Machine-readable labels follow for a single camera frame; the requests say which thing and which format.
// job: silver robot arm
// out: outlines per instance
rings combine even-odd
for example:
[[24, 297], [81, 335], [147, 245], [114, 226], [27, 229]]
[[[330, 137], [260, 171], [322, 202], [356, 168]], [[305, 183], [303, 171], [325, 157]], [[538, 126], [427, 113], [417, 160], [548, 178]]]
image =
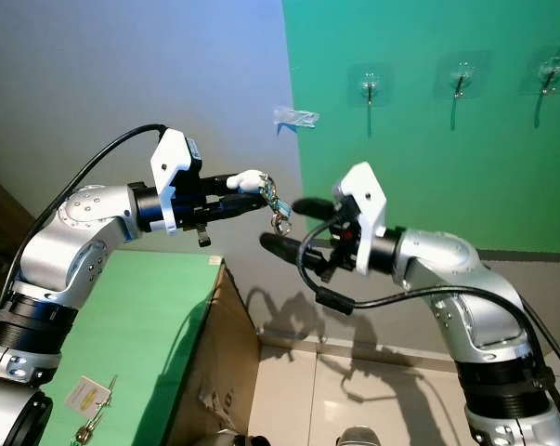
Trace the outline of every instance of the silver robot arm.
[[[269, 179], [257, 170], [199, 178], [194, 141], [172, 129], [163, 134], [151, 166], [156, 187], [81, 188], [25, 246], [0, 307], [0, 445], [40, 441], [52, 402], [39, 387], [57, 370], [60, 348], [114, 249], [143, 232], [172, 234], [177, 228], [196, 229], [204, 246], [210, 242], [207, 222], [273, 198], [262, 192]], [[212, 201], [215, 195], [222, 198]], [[274, 221], [285, 225], [284, 217]]]
[[[388, 230], [386, 198], [367, 163], [352, 167], [334, 195], [337, 203], [320, 199], [294, 203], [294, 212], [325, 221], [302, 243], [264, 234], [261, 244], [298, 266], [318, 302], [345, 314], [378, 307], [374, 305], [378, 300], [386, 305], [397, 296], [365, 305], [370, 302], [357, 302], [316, 285], [305, 269], [314, 270], [324, 282], [336, 268], [361, 274], [374, 269], [391, 274], [409, 295], [434, 287], [430, 294], [422, 293], [423, 299], [457, 366], [474, 440], [485, 446], [560, 446], [560, 397], [537, 338], [515, 318], [517, 313], [523, 317], [524, 309], [514, 287], [486, 268], [465, 240], [443, 232]], [[324, 230], [332, 235], [329, 261], [310, 246]], [[451, 285], [458, 291], [442, 289]], [[472, 289], [493, 293], [498, 304], [472, 295]]]

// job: green tabletop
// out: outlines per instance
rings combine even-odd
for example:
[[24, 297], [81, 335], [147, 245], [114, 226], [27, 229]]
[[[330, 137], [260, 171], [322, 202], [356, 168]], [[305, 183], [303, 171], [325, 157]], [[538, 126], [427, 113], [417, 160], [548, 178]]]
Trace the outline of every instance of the green tabletop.
[[42, 446], [69, 446], [84, 418], [64, 403], [85, 375], [107, 386], [112, 405], [92, 446], [159, 444], [212, 294], [209, 256], [117, 251], [80, 311], [55, 378]]

